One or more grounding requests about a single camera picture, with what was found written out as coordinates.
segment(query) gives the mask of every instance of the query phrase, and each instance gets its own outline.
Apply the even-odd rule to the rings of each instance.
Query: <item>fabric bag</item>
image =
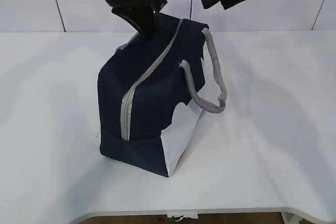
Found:
[[[208,26],[158,13],[151,38],[135,35],[98,77],[102,155],[169,177],[202,110],[221,113],[226,89]],[[204,92],[203,46],[220,87],[219,106]]]

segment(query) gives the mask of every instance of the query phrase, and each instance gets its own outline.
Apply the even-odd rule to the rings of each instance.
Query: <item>white table leg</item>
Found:
[[[302,217],[289,212],[281,212],[281,215],[285,224],[300,224],[300,221],[303,220]]]

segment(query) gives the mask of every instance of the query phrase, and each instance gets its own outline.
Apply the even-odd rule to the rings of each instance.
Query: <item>white bag panel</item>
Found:
[[[336,0],[325,0],[314,30],[336,30]]]
[[[202,109],[191,100],[188,106],[179,103],[173,114],[172,124],[161,133],[161,140],[168,176],[174,172],[177,163],[193,135]]]
[[[63,31],[55,0],[0,0],[0,32]]]
[[[167,0],[163,13],[190,17],[191,0]],[[105,0],[58,0],[67,31],[135,31],[126,21],[111,13]]]
[[[247,0],[228,10],[204,10],[193,0],[192,19],[212,31],[311,30],[323,0]]]

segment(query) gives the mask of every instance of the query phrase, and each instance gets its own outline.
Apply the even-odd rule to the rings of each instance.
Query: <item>insulated bag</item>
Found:
[[[155,19],[151,38],[135,35],[99,73],[100,152],[169,177],[202,110],[224,111],[226,89],[207,25],[161,13]],[[221,90],[218,106],[201,98],[205,42]]]

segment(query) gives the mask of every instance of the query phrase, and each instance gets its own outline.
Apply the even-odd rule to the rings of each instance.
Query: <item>floor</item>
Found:
[[[284,224],[281,213],[248,213],[248,214],[213,214],[200,215],[199,219],[181,221],[184,224]],[[111,216],[95,217],[81,224],[173,224],[174,219],[166,216]],[[306,220],[301,224],[312,224]]]

